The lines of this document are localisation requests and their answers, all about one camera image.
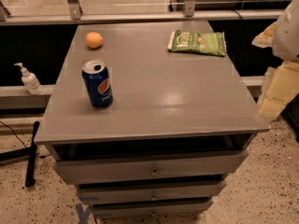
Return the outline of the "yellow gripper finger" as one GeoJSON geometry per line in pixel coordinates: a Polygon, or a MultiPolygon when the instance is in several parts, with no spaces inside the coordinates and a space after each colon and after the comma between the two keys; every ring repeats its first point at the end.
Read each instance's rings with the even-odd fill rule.
{"type": "Polygon", "coordinates": [[[284,61],[278,68],[269,67],[264,75],[257,113],[275,119],[299,94],[299,62],[284,61]]]}
{"type": "Polygon", "coordinates": [[[252,45],[262,49],[271,48],[275,26],[276,24],[273,22],[263,32],[256,35],[252,40],[252,45]]]}

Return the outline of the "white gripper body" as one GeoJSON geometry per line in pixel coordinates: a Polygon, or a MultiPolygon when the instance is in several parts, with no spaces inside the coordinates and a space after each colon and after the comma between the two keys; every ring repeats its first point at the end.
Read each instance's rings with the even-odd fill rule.
{"type": "Polygon", "coordinates": [[[273,54],[284,61],[299,61],[299,0],[292,0],[279,15],[272,38],[273,54]]]}

